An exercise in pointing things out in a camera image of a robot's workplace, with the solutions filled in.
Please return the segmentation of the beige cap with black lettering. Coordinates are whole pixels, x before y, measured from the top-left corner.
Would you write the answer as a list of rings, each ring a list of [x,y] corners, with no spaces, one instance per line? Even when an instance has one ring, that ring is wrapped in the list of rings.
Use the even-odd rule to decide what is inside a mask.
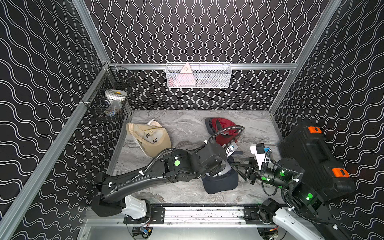
[[[127,133],[133,137],[147,157],[154,158],[162,150],[172,147],[170,136],[163,126],[159,128],[147,124],[128,123],[126,128]]]

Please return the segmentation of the white baseball cap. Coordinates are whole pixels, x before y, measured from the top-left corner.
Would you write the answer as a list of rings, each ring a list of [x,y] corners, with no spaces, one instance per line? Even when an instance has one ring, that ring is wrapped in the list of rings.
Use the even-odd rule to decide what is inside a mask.
[[[160,123],[158,123],[155,119],[151,119],[151,120],[147,123],[147,125],[149,125],[149,126],[155,126],[155,127],[159,127],[159,128],[162,127],[162,125],[161,125]]]

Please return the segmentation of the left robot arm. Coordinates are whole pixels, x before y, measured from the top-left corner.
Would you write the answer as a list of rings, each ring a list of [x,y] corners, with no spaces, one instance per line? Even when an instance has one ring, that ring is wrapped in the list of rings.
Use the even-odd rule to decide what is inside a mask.
[[[226,150],[207,143],[195,150],[167,148],[140,169],[122,175],[101,173],[96,178],[98,193],[91,208],[99,217],[124,214],[134,220],[149,217],[146,200],[133,198],[133,193],[158,185],[189,182],[206,174],[215,175],[225,168]]]

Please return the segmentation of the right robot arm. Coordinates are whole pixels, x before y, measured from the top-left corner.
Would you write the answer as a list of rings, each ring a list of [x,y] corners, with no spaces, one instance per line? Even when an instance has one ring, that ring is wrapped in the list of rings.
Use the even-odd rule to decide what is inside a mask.
[[[234,162],[231,167],[251,184],[260,180],[275,187],[274,193],[279,193],[283,200],[279,204],[268,198],[258,208],[245,209],[247,224],[274,224],[300,240],[349,239],[327,208],[326,197],[303,180],[305,170],[295,159],[267,159],[261,166],[250,159],[247,164]]]

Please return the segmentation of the dark grey cap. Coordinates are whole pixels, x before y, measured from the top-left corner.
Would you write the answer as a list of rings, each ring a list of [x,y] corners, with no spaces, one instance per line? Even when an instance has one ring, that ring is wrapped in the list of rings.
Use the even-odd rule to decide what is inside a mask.
[[[205,125],[206,125],[208,133],[212,136],[216,132],[216,130],[213,127],[213,124],[212,124],[212,119],[211,118],[206,118],[205,119]]]

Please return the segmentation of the black plastic tool case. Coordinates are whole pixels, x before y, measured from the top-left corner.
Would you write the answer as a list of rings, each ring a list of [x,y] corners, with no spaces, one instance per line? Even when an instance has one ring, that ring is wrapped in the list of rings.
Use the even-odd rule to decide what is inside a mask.
[[[353,193],[356,186],[325,140],[318,125],[304,121],[284,138],[279,150],[281,157],[295,159],[305,170],[303,182],[329,201]]]

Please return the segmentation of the pink triangular card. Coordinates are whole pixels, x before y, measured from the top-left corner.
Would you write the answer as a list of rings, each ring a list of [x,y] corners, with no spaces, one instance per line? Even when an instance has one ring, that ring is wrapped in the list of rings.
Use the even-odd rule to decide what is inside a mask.
[[[174,84],[179,88],[192,87],[196,84],[196,80],[189,63],[186,63],[183,66],[182,70],[174,80]]]

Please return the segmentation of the white item in black basket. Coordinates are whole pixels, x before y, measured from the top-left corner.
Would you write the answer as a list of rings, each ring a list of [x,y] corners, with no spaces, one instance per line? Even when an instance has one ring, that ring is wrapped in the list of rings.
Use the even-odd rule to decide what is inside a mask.
[[[123,109],[124,102],[128,95],[127,92],[122,90],[105,90],[106,104],[108,105],[107,109],[104,111],[104,114],[108,117],[116,116],[120,114]]]

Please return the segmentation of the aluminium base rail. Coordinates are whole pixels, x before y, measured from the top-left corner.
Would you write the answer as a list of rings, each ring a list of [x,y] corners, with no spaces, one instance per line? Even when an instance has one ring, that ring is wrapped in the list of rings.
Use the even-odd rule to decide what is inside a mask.
[[[128,225],[167,226],[243,226],[262,225],[272,221],[259,206],[176,206],[149,205],[122,210],[124,223]]]

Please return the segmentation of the aluminium corner frame post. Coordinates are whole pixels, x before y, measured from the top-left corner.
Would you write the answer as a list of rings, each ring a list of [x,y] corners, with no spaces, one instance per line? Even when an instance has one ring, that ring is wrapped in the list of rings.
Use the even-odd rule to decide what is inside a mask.
[[[91,14],[85,1],[83,0],[74,0],[73,4],[80,16],[83,26],[86,29],[91,43],[96,50],[98,58],[102,64],[110,63],[111,60],[107,54],[104,44],[102,43],[101,37],[98,33],[98,29],[95,26],[94,21],[92,20]]]

